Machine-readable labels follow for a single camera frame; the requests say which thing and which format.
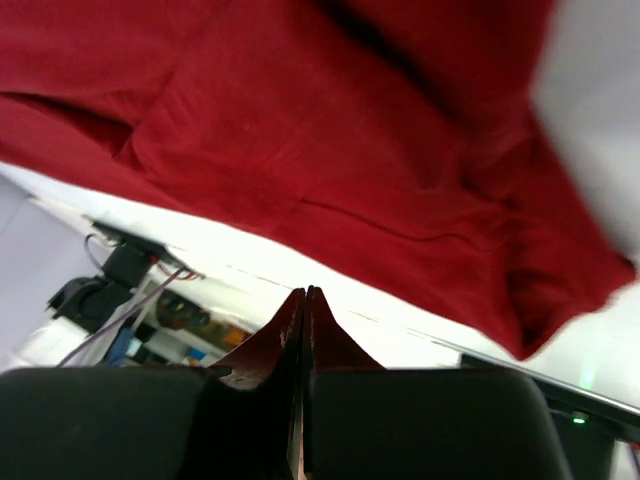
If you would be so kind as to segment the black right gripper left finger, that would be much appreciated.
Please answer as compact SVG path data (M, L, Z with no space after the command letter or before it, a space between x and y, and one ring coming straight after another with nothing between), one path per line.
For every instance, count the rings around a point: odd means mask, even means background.
M292 479L305 293L212 366L21 368L1 376L5 479Z

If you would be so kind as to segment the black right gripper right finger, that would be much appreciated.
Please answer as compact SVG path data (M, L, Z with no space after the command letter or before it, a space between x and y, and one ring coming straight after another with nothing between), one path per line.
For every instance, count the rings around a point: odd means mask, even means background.
M504 367L387 369L304 307L304 466L313 479L567 479L544 398Z

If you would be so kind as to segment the dark red t-shirt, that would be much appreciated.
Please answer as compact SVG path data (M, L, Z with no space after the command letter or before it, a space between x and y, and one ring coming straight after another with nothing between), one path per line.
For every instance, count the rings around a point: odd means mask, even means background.
M5 1L1 157L285 244L518 359L636 277L530 99L550 1Z

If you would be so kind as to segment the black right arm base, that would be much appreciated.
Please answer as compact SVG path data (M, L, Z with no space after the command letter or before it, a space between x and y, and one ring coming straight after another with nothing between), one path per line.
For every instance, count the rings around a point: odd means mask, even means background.
M133 298L153 267L163 267L181 280L197 276L162 243L98 221L92 227L95 231L84 240L85 252L90 252L92 238L108 241L112 251L104 262L94 263L97 275L71 279L49 299L47 308L54 320L63 318L95 333Z

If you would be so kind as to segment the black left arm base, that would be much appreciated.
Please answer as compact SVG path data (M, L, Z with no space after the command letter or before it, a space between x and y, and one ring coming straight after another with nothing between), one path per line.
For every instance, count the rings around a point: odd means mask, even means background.
M496 479L620 479L623 462L639 477L637 409L471 354L459 367L489 382Z

